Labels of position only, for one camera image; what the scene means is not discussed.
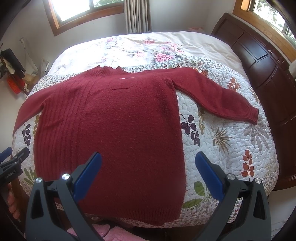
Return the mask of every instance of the ribbed collar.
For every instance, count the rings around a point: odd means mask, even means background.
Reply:
[[[103,68],[100,66],[97,66],[93,69],[93,73],[97,75],[129,74],[128,72],[125,72],[121,67],[117,67],[116,69],[113,69],[112,67],[108,67],[108,66],[104,66]]]

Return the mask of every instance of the bed frame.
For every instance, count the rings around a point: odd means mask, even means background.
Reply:
[[[258,32],[225,13],[212,36],[230,45],[265,111],[279,161],[274,190],[296,186],[296,82],[289,64]]]

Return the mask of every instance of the red sweater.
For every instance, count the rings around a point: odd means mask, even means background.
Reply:
[[[40,90],[21,106],[14,132],[42,110],[34,140],[36,173],[71,173],[94,151],[103,163],[85,213],[162,225],[180,215],[185,168],[175,90],[207,111],[257,123],[258,109],[192,68],[127,73],[96,67]]]

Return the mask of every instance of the headboard panel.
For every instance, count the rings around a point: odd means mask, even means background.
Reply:
[[[263,106],[280,165],[275,190],[296,186],[296,83],[289,64],[270,42],[228,13],[212,35],[238,55]]]

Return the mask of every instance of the metal screw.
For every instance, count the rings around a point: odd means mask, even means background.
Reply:
[[[260,178],[257,178],[257,177],[256,177],[256,178],[255,178],[255,182],[258,183],[258,184],[261,184],[262,181],[261,181]]]
[[[63,180],[68,180],[69,178],[70,178],[70,174],[68,174],[68,173],[65,173],[62,175]]]
[[[40,177],[38,177],[38,178],[36,178],[36,183],[40,183],[40,182],[42,182],[42,178],[40,178]]]
[[[232,173],[229,173],[229,174],[227,174],[227,179],[234,180],[235,179],[235,175],[233,175]]]

